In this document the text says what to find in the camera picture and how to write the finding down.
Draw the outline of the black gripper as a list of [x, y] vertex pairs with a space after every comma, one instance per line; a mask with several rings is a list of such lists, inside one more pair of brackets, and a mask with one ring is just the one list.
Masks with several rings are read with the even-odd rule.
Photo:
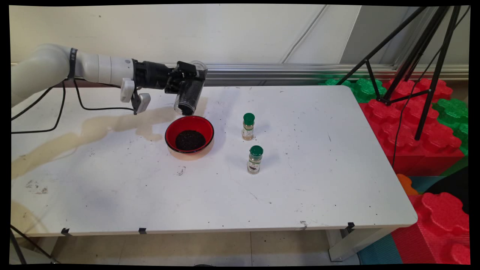
[[183, 82], [189, 80], [204, 81], [206, 65], [201, 61], [186, 63], [178, 61], [176, 73], [179, 79], [170, 79], [173, 68], [151, 61], [133, 60], [133, 80], [137, 88], [165, 90], [166, 94], [178, 94], [182, 91]]

